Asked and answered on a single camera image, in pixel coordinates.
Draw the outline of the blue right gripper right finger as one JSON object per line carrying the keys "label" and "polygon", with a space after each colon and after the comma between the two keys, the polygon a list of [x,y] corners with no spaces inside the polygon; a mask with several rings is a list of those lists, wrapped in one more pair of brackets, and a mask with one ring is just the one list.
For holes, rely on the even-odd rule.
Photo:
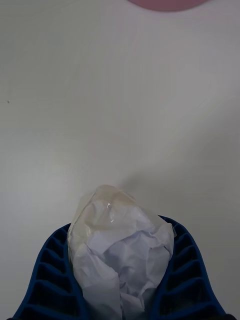
{"label": "blue right gripper right finger", "polygon": [[188,230],[163,217],[176,231],[173,255],[156,290],[151,320],[231,320],[218,302],[200,250]]}

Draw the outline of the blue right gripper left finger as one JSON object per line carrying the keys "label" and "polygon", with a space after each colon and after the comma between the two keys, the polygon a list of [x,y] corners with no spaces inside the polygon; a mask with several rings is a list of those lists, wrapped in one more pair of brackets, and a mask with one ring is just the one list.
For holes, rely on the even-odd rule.
{"label": "blue right gripper left finger", "polygon": [[57,229],[40,250],[14,320],[85,320],[87,306],[70,267],[69,225]]}

